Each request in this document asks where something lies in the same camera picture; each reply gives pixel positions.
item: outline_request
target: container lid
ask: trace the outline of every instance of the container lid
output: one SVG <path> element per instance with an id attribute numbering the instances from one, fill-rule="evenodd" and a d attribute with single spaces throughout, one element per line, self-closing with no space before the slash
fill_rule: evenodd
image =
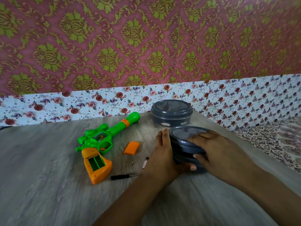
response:
<path id="1" fill-rule="evenodd" d="M 156 117 L 177 119 L 191 116 L 193 110 L 187 102 L 170 99 L 154 103 L 151 112 Z"/>
<path id="2" fill-rule="evenodd" d="M 169 129 L 170 141 L 180 146 L 200 148 L 194 143 L 189 142 L 187 139 L 200 132 L 208 132 L 209 129 L 196 127 L 196 126 L 180 126 Z"/>

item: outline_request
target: gray wood-grain surface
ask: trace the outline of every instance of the gray wood-grain surface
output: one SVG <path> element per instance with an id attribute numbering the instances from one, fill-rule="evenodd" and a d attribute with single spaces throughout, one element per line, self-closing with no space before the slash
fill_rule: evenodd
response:
<path id="1" fill-rule="evenodd" d="M 77 138 L 102 123 L 115 125 L 125 117 L 95 118 L 0 131 L 1 225 L 90 225 L 135 179 L 110 181 L 111 175 L 139 173 L 162 126 L 150 113 L 141 114 L 113 139 L 105 155 L 113 163 L 110 175 L 92 185 Z M 301 195 L 301 176 L 230 131 L 194 112 L 191 125 L 212 129 L 239 144 L 263 169 Z M 134 156 L 122 152 L 130 141 L 141 143 Z M 142 225 L 276 225 L 248 196 L 209 173 L 185 174 L 164 189 Z"/>

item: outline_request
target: gray plastic container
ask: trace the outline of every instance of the gray plastic container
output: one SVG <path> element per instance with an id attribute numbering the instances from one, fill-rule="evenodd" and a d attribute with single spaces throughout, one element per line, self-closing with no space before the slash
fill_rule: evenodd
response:
<path id="1" fill-rule="evenodd" d="M 151 113 L 153 121 L 167 127 L 186 125 L 190 121 L 193 109 L 181 100 L 163 100 L 153 104 Z"/>
<path id="2" fill-rule="evenodd" d="M 176 163 L 193 163 L 198 171 L 203 171 L 201 163 L 193 157 L 193 154 L 205 154 L 206 152 L 187 139 L 200 132 L 207 132 L 209 129 L 196 126 L 180 126 L 169 129 L 170 142 L 173 159 Z"/>

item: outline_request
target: patterned fabric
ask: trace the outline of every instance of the patterned fabric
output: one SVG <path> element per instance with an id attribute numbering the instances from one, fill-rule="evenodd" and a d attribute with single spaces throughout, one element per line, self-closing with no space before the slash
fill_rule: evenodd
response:
<path id="1" fill-rule="evenodd" d="M 301 0 L 1 0 L 0 94 L 301 73 Z"/>
<path id="2" fill-rule="evenodd" d="M 301 173 L 301 118 L 233 133 Z"/>
<path id="3" fill-rule="evenodd" d="M 100 90 L 3 96 L 0 126 L 79 120 L 150 111 L 178 99 L 229 130 L 301 114 L 301 75 L 115 87 Z"/>

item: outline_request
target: orange battery cover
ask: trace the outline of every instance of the orange battery cover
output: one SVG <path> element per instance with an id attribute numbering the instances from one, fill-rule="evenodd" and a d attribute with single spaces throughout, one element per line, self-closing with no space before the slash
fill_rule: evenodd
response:
<path id="1" fill-rule="evenodd" d="M 124 154 L 128 155 L 134 155 L 139 147 L 140 143 L 139 142 L 133 142 L 131 141 L 127 146 L 126 149 L 124 149 Z"/>
<path id="2" fill-rule="evenodd" d="M 102 182 L 112 170 L 112 162 L 102 157 L 96 148 L 88 147 L 83 149 L 82 157 L 91 182 L 94 185 Z"/>

